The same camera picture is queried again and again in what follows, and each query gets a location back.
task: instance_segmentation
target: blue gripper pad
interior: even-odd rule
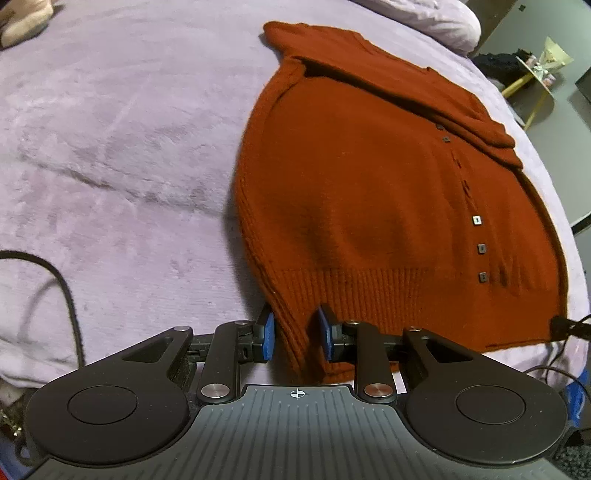
[[[329,321],[324,316],[322,309],[318,309],[318,316],[320,318],[320,328],[322,336],[322,351],[327,362],[333,359],[333,345],[332,345],[332,331],[330,330]]]
[[[273,312],[269,313],[267,322],[265,324],[265,339],[262,343],[262,357],[265,360],[270,360],[273,357],[273,350],[275,349],[275,315]]]

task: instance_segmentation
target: bed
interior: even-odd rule
[[[39,255],[67,278],[88,362],[175,325],[210,333],[260,311],[230,186],[249,112],[278,65],[261,37],[269,20],[355,30],[473,92],[515,138],[554,222],[569,317],[588,313],[548,172],[468,58],[348,0],[77,0],[41,36],[2,52],[0,245]],[[76,366],[66,305],[39,267],[1,267],[0,377],[39,387]],[[526,369],[556,349],[488,355]],[[579,376],[586,359],[586,342],[572,339],[557,366]],[[293,381],[281,350],[243,369],[243,382],[280,381]]]

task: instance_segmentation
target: orange sweater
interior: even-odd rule
[[[476,96],[355,32],[264,29],[283,59],[246,127],[235,196],[303,379],[352,377],[310,340],[324,301],[341,319],[420,325],[477,351],[548,340],[566,311],[560,245]]]

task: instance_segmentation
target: black cable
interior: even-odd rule
[[[583,391],[585,392],[585,395],[587,396],[587,400],[589,400],[589,404],[591,404],[591,394],[587,390],[587,387],[585,387],[583,385],[583,383],[581,382],[581,380],[579,380],[573,374],[568,373],[567,371],[562,370],[560,368],[551,367],[549,365],[538,365],[537,367],[531,367],[531,368],[528,368],[527,370],[525,370],[524,373],[528,374],[528,373],[534,372],[536,370],[552,370],[553,372],[558,372],[559,374],[564,375],[565,377],[569,377],[573,382],[575,382],[578,386],[580,386],[583,389]]]
[[[25,443],[25,434],[21,432],[14,440],[14,455],[24,466],[33,466],[33,460],[22,454],[22,449],[27,446]]]
[[[56,278],[61,288],[61,291],[64,294],[64,298],[66,299],[68,315],[70,316],[70,323],[72,324],[74,344],[76,345],[76,357],[78,360],[78,368],[82,368],[83,366],[85,366],[86,359],[84,355],[84,347],[82,345],[82,335],[80,334],[80,325],[78,323],[78,318],[76,317],[76,309],[74,308],[74,299],[72,298],[72,292],[70,292],[70,288],[66,283],[66,279],[62,276],[62,274],[56,267],[50,264],[47,260],[43,260],[42,258],[36,255],[28,254],[26,252],[19,252],[17,250],[0,250],[0,260],[8,259],[24,260],[26,262],[34,263],[35,265],[39,265],[40,267],[43,267],[46,270],[48,270]]]
[[[584,316],[583,318],[581,318],[580,320],[577,320],[577,323],[583,323],[585,320],[588,320],[591,318],[591,314]],[[566,342],[569,341],[569,338],[571,337],[570,333],[567,333],[566,338],[564,339],[563,344],[560,347],[560,350],[558,351],[558,353],[556,353],[556,355],[554,356],[554,358],[550,361],[550,363],[548,364],[549,367],[551,367],[552,365],[554,365],[554,363],[561,358],[564,355],[564,351],[566,350]],[[548,373],[550,373],[549,371],[546,372],[545,375],[545,382],[548,383]]]

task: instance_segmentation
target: pink pillow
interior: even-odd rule
[[[480,22],[460,0],[353,0],[434,38],[461,55],[480,40]]]

